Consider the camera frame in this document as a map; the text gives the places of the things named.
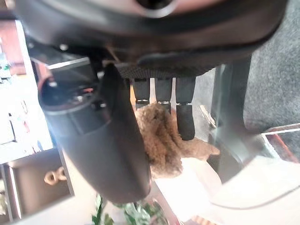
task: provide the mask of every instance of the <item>plant leaf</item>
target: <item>plant leaf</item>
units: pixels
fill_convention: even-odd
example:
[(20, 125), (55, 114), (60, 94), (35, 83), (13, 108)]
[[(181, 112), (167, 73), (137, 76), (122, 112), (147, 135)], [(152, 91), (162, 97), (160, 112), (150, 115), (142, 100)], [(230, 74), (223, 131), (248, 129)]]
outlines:
[(92, 221), (93, 221), (93, 223), (94, 223), (95, 225), (97, 225), (97, 223), (98, 223), (97, 217), (92, 216)]
[(113, 225), (113, 219), (106, 213), (104, 217), (104, 225)]

